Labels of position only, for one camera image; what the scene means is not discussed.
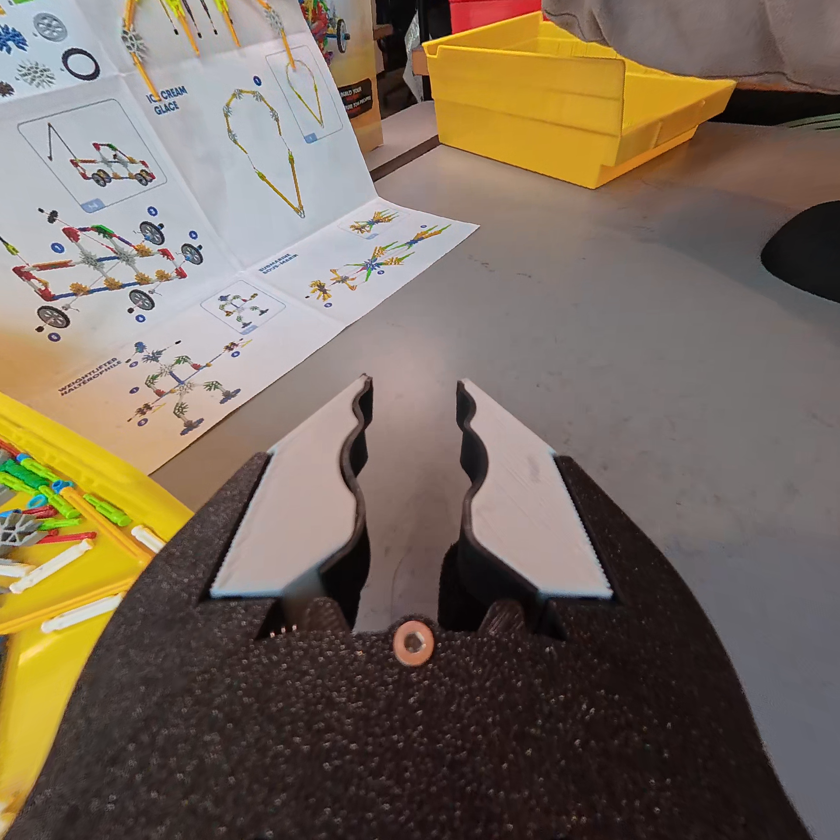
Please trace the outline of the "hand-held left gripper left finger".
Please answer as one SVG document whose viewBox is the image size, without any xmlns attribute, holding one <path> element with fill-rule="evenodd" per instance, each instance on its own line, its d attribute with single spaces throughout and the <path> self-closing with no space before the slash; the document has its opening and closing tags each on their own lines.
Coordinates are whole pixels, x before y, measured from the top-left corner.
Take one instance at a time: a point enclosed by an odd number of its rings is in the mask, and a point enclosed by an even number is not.
<svg viewBox="0 0 840 840">
<path fill-rule="evenodd" d="M 267 634 L 304 629 L 324 601 L 339 629 L 354 630 L 371 568 L 359 475 L 373 396 L 360 375 L 266 453 L 210 596 L 273 601 Z"/>
</svg>

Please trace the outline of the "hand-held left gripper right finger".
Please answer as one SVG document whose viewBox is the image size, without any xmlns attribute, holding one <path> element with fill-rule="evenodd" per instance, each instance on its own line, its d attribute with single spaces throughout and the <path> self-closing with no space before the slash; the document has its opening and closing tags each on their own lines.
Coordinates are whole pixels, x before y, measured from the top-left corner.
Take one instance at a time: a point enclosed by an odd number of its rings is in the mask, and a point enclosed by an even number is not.
<svg viewBox="0 0 840 840">
<path fill-rule="evenodd" d="M 614 591 L 557 451 L 471 380 L 456 386 L 459 463 L 469 479 L 456 543 L 440 571 L 437 623 L 493 632 L 511 623 L 563 636 L 557 602 L 600 605 Z"/>
</svg>

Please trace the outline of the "yellow plastic bin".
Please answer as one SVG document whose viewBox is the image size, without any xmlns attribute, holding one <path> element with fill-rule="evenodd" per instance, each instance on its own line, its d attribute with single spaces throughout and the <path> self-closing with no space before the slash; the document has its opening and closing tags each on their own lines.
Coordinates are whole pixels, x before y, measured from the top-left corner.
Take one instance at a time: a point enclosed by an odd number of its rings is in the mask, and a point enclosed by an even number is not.
<svg viewBox="0 0 840 840">
<path fill-rule="evenodd" d="M 736 87 L 639 65 L 540 12 L 423 50 L 441 144 L 590 189 L 691 140 Z"/>
<path fill-rule="evenodd" d="M 111 616 L 192 513 L 136 468 L 1 396 L 2 835 Z"/>
</svg>

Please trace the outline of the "grey desk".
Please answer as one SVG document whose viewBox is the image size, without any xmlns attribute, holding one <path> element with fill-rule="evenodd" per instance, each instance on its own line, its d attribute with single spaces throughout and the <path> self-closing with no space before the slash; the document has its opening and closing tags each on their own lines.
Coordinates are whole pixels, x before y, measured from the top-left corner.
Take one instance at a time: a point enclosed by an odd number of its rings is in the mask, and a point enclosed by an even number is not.
<svg viewBox="0 0 840 840">
<path fill-rule="evenodd" d="M 838 838 L 838 306 L 760 263 L 789 217 L 837 198 L 838 135 L 707 123 L 595 192 L 439 146 L 377 190 L 479 229 L 154 480 L 196 510 L 371 375 L 358 626 L 435 616 L 472 380 L 666 554 L 803 822 Z"/>
</svg>

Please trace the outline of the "pile of colourful construction pieces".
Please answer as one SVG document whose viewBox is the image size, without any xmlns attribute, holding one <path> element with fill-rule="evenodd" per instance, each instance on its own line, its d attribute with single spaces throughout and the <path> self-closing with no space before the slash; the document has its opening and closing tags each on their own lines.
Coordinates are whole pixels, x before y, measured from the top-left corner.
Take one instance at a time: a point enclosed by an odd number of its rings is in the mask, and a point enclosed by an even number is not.
<svg viewBox="0 0 840 840">
<path fill-rule="evenodd" d="M 1 629 L 122 595 L 189 517 L 150 479 L 2 432 Z"/>
</svg>

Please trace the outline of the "white folded instruction sheet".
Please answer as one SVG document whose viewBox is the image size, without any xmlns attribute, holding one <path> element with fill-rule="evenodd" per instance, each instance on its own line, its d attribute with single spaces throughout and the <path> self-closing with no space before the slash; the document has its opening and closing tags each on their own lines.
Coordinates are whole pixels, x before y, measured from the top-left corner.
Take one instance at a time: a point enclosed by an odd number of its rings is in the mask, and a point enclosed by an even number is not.
<svg viewBox="0 0 840 840">
<path fill-rule="evenodd" d="M 150 474 L 477 226 L 382 199 L 289 2 L 2 2 L 2 393 Z"/>
</svg>

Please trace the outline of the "construction toy set box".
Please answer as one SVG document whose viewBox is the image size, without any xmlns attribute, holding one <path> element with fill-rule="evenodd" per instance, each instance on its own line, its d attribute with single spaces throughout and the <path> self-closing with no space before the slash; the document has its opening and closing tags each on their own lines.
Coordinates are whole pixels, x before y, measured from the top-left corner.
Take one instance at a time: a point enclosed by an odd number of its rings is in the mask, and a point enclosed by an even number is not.
<svg viewBox="0 0 840 840">
<path fill-rule="evenodd" d="M 300 1 L 301 14 L 330 69 L 362 153 L 383 143 L 377 90 L 375 2 Z"/>
</svg>

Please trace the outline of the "red plastic crate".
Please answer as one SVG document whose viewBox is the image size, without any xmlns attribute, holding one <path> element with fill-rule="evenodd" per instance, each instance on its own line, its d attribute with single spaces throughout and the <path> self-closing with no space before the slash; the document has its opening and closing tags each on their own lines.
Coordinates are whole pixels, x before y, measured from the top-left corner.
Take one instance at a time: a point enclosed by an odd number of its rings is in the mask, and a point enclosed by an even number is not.
<svg viewBox="0 0 840 840">
<path fill-rule="evenodd" d="M 448 3 L 453 33 L 542 10 L 541 1 L 449 1 Z"/>
</svg>

